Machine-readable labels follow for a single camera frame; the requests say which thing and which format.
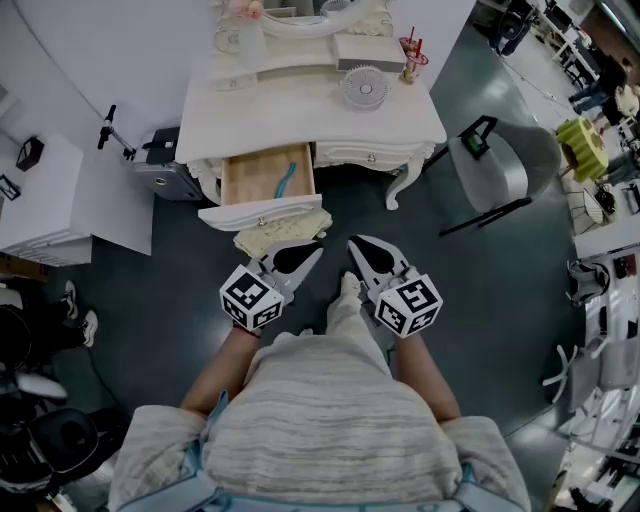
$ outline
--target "dark gray floor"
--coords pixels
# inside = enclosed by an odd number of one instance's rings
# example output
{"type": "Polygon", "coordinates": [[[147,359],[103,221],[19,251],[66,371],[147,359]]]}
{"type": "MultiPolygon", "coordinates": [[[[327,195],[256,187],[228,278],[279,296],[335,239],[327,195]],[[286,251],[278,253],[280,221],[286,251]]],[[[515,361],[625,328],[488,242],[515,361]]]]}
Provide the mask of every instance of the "dark gray floor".
{"type": "MultiPolygon", "coordinates": [[[[471,28],[432,96],[449,135],[481,114],[533,123],[498,57],[471,28]]],[[[440,229],[474,216],[448,157],[398,196],[395,212],[384,208],[389,176],[349,167],[315,174],[334,225],[323,259],[267,339],[324,324],[341,269],[349,266],[350,235],[397,244],[444,299],[437,322],[423,331],[429,349],[463,413],[493,418],[508,436],[537,510],[566,446],[551,432],[561,410],[549,408],[538,380],[553,346],[577,342],[584,330],[583,313],[564,297],[565,262],[575,253],[559,182],[524,210],[441,239],[440,229]]],[[[153,257],[96,240],[91,265],[53,273],[50,297],[72,278],[81,304],[98,311],[95,361],[128,409],[177,404],[227,334],[218,288],[247,261],[232,238],[199,221],[193,205],[157,200],[153,257]]],[[[56,366],[72,403],[86,409],[108,403],[85,350],[60,354],[56,366]]]]}

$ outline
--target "curved table leg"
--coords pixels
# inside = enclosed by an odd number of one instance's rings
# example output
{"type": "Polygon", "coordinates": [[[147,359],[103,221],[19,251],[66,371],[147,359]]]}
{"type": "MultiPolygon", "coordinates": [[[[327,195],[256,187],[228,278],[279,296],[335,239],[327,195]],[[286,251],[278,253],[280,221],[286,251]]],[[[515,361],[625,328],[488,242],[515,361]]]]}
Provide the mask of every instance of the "curved table leg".
{"type": "Polygon", "coordinates": [[[422,166],[424,165],[424,160],[425,158],[422,153],[414,156],[411,160],[409,160],[409,171],[400,174],[400,176],[398,176],[391,184],[389,190],[387,191],[387,210],[398,209],[398,201],[396,201],[398,192],[404,190],[407,187],[410,187],[411,185],[413,185],[413,182],[418,179],[418,177],[420,176],[420,172],[422,171],[422,166]]]}

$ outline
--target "beige sweater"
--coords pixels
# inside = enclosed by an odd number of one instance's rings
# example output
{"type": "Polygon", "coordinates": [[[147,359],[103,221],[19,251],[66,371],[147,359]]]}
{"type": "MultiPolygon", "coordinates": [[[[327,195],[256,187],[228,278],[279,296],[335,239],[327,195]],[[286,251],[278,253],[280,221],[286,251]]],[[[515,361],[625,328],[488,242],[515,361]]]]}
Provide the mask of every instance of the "beige sweater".
{"type": "MultiPolygon", "coordinates": [[[[306,503],[438,500],[470,463],[478,483],[530,510],[522,476],[487,418],[438,425],[426,403],[349,338],[288,338],[261,350],[245,390],[205,434],[225,490],[306,503]]],[[[141,407],[120,452],[110,509],[184,476],[205,422],[141,407]]]]}
{"type": "Polygon", "coordinates": [[[631,87],[625,85],[622,90],[616,90],[615,93],[616,106],[620,113],[625,117],[634,117],[640,110],[640,102],[631,87]]]}

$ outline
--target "sneaker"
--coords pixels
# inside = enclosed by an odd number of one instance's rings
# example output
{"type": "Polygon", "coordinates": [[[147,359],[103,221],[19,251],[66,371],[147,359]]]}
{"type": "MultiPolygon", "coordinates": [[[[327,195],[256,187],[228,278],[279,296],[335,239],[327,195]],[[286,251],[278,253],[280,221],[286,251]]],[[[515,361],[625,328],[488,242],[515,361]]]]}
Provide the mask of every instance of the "sneaker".
{"type": "Polygon", "coordinates": [[[82,322],[82,332],[84,333],[84,345],[85,347],[93,346],[95,341],[96,331],[98,330],[98,315],[91,310],[84,317],[82,322]]]}
{"type": "Polygon", "coordinates": [[[340,284],[341,295],[360,296],[360,280],[352,272],[345,272],[340,284]]]}
{"type": "Polygon", "coordinates": [[[69,312],[67,318],[75,320],[78,318],[78,306],[76,305],[76,285],[73,281],[67,281],[64,285],[64,295],[62,296],[62,302],[69,304],[69,312]]]}

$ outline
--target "black clamp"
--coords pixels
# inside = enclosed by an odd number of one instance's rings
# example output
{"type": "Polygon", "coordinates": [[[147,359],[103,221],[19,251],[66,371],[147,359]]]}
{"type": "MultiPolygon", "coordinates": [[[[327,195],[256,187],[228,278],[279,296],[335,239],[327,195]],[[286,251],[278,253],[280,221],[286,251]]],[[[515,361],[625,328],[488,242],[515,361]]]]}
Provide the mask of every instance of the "black clamp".
{"type": "Polygon", "coordinates": [[[109,137],[111,135],[113,135],[116,140],[124,146],[124,151],[122,152],[122,154],[125,160],[133,160],[133,158],[136,156],[136,150],[133,149],[133,147],[131,147],[129,144],[127,144],[127,142],[122,137],[120,137],[120,135],[118,135],[118,132],[113,129],[113,114],[115,114],[115,112],[116,106],[111,105],[107,117],[104,118],[104,124],[100,129],[100,141],[98,142],[98,149],[104,148],[104,143],[109,140],[109,137]]]}

